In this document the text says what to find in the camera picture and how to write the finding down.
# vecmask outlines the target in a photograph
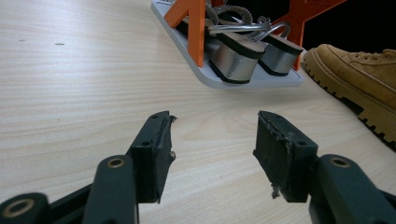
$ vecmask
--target tan boot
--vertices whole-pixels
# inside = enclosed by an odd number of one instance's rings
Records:
[[[321,88],[359,105],[359,118],[396,145],[396,50],[371,54],[322,44],[305,54],[304,64]]]

